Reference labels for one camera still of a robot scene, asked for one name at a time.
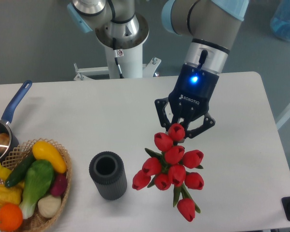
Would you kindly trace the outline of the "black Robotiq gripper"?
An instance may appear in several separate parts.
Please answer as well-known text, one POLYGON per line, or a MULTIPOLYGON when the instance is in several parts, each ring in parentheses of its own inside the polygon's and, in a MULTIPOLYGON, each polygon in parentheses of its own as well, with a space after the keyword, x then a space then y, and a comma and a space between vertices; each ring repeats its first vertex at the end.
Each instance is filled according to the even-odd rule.
POLYGON ((208 110, 218 79, 219 76, 216 74, 184 64, 169 96, 154 101, 160 125, 168 130, 172 124, 183 119, 184 139, 193 139, 213 127, 216 121, 210 116, 208 110), (168 103, 173 113, 171 121, 165 111, 168 103), (202 116, 204 116, 203 124, 193 130, 188 130, 190 122, 202 116))

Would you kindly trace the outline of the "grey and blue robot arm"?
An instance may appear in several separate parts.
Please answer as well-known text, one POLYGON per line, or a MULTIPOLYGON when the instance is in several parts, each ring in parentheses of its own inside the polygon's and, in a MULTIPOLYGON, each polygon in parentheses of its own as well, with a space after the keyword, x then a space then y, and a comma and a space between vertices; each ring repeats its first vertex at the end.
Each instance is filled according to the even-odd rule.
MULTIPOLYGON (((247 0, 169 0, 161 12, 164 28, 190 35, 189 46, 173 91, 155 100, 160 125, 180 123, 194 138, 213 127, 209 101, 248 7, 247 0)), ((112 79, 141 78, 143 43, 149 35, 145 18, 132 0, 72 0, 67 10, 85 33, 94 31, 104 46, 112 79)))

